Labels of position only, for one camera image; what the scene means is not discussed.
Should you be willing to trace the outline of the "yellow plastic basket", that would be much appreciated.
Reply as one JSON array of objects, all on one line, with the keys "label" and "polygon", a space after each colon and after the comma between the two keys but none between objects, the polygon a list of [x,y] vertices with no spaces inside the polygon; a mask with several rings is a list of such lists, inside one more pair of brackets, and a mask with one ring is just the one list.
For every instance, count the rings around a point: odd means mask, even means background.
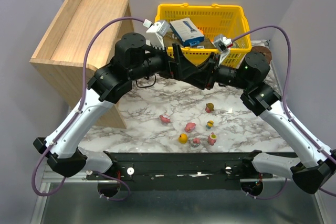
[{"label": "yellow plastic basket", "polygon": [[184,56],[195,65],[200,65],[211,53],[218,53],[212,44],[216,36],[222,34],[227,38],[234,39],[249,31],[244,10],[238,5],[211,4],[204,6],[183,3],[160,4],[157,7],[156,21],[171,22],[183,18],[190,18],[205,36],[203,49],[197,47],[182,49]]}]

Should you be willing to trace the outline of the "pink flamingo toy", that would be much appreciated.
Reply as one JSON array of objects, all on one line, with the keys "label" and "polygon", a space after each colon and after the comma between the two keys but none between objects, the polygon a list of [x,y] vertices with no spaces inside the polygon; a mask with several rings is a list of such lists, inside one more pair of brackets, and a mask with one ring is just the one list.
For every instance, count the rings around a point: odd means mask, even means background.
[{"label": "pink flamingo toy", "polygon": [[169,124],[169,123],[171,123],[170,117],[168,115],[166,115],[166,114],[161,114],[159,116],[159,119],[160,119],[160,121],[161,121],[162,124]]}]

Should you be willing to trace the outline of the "black mounting rail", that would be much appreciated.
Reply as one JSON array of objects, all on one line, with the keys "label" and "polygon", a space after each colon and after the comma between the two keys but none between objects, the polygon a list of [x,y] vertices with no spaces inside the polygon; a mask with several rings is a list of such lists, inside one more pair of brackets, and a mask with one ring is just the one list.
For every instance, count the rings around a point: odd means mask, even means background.
[{"label": "black mounting rail", "polygon": [[241,180],[259,179],[250,160],[252,152],[221,153],[110,153],[112,167],[105,173],[120,176],[131,191],[240,190]]}]

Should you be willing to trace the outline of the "wooden shelf unit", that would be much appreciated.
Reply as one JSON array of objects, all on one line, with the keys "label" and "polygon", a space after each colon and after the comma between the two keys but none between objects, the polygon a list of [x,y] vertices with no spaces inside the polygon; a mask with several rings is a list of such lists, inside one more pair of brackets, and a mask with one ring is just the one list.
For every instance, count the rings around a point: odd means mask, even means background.
[{"label": "wooden shelf unit", "polygon": [[134,31],[133,22],[124,20],[106,28],[92,45],[86,73],[83,59],[89,43],[107,22],[130,16],[129,0],[64,0],[49,25],[30,63],[71,107],[82,94],[82,84],[109,63],[115,43]]}]

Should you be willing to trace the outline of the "pink pig toy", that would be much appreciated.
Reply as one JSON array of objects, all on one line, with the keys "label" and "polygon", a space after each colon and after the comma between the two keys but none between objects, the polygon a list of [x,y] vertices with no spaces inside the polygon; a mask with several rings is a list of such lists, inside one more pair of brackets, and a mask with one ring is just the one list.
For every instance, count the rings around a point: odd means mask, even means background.
[{"label": "pink pig toy", "polygon": [[190,122],[190,123],[187,123],[185,128],[184,128],[184,131],[187,132],[187,133],[190,133],[192,132],[194,129],[196,128],[196,123],[193,123],[193,122]]}]

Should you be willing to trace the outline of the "grey cup brown lid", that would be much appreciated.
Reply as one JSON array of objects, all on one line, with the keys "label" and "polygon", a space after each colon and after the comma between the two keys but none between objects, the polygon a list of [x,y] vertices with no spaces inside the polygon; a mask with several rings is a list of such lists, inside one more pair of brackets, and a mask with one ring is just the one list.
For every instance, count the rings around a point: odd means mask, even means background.
[{"label": "grey cup brown lid", "polygon": [[264,57],[266,58],[266,61],[270,65],[271,60],[272,60],[272,53],[267,47],[265,47],[265,46],[253,46],[251,48],[251,50],[263,54]]}]

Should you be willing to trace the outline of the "blue white razor box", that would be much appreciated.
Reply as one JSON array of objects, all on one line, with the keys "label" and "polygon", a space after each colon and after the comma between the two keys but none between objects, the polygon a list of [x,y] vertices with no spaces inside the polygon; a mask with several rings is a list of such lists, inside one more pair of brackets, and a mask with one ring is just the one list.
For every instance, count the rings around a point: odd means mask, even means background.
[{"label": "blue white razor box", "polygon": [[170,26],[183,47],[197,46],[205,39],[203,33],[190,18],[171,21]]}]

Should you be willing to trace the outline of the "pink green toy figure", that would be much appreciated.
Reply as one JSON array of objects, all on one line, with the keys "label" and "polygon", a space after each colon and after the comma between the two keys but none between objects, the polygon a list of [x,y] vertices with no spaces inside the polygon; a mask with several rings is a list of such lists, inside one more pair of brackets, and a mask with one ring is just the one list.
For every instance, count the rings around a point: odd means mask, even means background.
[{"label": "pink green toy figure", "polygon": [[212,132],[212,133],[208,136],[208,138],[207,138],[207,142],[208,142],[208,144],[211,145],[211,146],[215,145],[215,143],[217,142],[217,135],[216,135],[214,132]]}]

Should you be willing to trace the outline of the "yellow blue duck toy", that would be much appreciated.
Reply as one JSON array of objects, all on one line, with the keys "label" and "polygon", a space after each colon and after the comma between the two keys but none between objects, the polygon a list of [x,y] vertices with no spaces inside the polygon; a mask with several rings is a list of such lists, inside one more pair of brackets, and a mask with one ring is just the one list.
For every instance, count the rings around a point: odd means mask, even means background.
[{"label": "yellow blue duck toy", "polygon": [[209,121],[207,122],[207,124],[206,124],[206,127],[207,127],[208,129],[211,129],[213,126],[214,126],[214,122],[211,121],[211,120],[209,120]]}]

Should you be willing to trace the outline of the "brown hat duck toy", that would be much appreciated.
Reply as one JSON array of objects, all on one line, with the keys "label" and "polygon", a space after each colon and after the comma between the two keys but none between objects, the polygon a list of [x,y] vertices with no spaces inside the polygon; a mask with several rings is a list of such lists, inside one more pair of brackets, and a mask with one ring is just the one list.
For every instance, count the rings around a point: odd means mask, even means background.
[{"label": "brown hat duck toy", "polygon": [[205,111],[206,111],[207,113],[211,113],[211,112],[213,112],[213,111],[214,111],[214,105],[213,105],[212,103],[207,103],[207,104],[206,104]]}]

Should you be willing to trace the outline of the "brown paper package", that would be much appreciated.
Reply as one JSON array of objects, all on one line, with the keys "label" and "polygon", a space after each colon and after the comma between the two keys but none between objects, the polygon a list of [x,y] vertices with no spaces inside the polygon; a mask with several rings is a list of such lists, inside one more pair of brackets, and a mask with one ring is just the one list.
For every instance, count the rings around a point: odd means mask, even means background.
[{"label": "brown paper package", "polygon": [[215,49],[216,47],[214,44],[211,42],[211,40],[207,37],[204,38],[204,41],[197,44],[197,45],[188,45],[188,46],[183,46],[181,42],[179,41],[178,37],[176,34],[174,34],[171,30],[168,31],[165,36],[163,37],[163,42],[165,47],[170,47],[173,44],[178,44],[180,45],[181,48],[194,48],[194,49]]}]

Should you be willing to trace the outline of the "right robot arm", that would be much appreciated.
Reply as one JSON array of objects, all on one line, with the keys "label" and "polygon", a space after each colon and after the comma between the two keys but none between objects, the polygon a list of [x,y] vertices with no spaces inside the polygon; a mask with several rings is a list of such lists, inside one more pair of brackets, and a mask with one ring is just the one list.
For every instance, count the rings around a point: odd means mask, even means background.
[{"label": "right robot arm", "polygon": [[215,83],[239,88],[244,106],[267,122],[297,154],[296,158],[255,152],[248,158],[250,166],[260,173],[289,178],[304,192],[316,193],[335,173],[335,151],[317,138],[291,113],[285,96],[264,79],[270,71],[266,57],[249,52],[239,68],[219,65],[219,57],[211,54],[196,67],[192,85],[211,89]]}]

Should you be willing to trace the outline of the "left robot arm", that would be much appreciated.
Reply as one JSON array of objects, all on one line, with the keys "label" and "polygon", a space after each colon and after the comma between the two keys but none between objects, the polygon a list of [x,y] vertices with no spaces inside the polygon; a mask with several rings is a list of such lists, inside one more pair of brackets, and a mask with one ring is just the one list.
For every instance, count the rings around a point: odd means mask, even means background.
[{"label": "left robot arm", "polygon": [[82,98],[66,119],[46,138],[34,140],[49,167],[67,178],[82,170],[108,171],[113,165],[110,154],[86,151],[79,148],[79,143],[97,120],[132,90],[133,81],[156,73],[185,80],[202,71],[183,56],[179,45],[173,49],[171,59],[163,49],[147,45],[142,35],[123,35],[115,45],[114,57],[85,83]]}]

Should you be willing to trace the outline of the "yellow rubber duck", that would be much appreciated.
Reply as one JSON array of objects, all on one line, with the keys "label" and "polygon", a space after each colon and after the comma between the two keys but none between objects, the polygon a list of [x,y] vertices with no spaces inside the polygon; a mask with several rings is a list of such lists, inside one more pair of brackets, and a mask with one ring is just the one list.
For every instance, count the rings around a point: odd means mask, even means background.
[{"label": "yellow rubber duck", "polygon": [[188,136],[185,133],[181,133],[178,137],[178,141],[181,144],[186,144],[188,141]]}]

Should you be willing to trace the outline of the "small pink cupcake toy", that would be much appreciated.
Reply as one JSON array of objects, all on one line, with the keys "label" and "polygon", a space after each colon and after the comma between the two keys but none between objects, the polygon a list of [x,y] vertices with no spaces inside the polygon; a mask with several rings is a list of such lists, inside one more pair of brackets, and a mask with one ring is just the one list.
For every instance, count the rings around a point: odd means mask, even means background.
[{"label": "small pink cupcake toy", "polygon": [[198,147],[198,146],[200,146],[200,144],[201,144],[201,140],[198,137],[191,140],[191,146],[192,147]]}]

